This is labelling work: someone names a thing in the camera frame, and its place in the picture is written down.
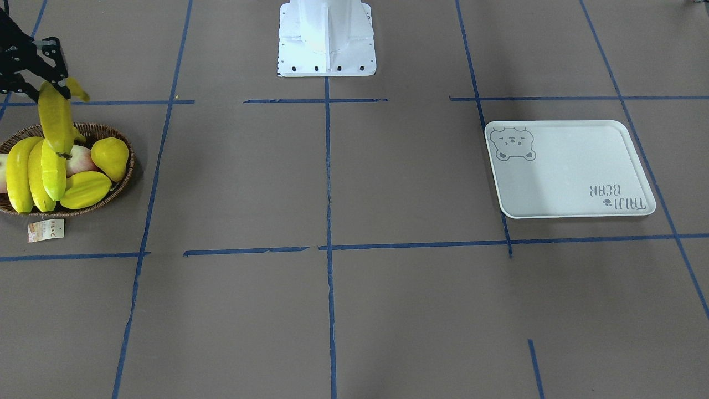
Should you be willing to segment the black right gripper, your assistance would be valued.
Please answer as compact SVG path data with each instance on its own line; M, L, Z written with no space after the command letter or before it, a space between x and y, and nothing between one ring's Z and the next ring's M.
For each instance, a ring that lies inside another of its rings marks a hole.
M38 103L38 89L21 75L22 71L31 70L33 67L37 54L31 55L30 51L37 49L42 61L38 76L50 83L64 99L71 99L68 66L60 39L44 38L34 41L5 10L1 10L1 93L27 96Z

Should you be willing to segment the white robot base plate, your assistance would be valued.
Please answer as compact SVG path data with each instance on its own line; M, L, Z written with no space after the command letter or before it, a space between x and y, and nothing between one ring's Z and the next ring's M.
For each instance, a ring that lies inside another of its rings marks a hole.
M362 1L289 1L279 8L277 75L372 76L374 23Z

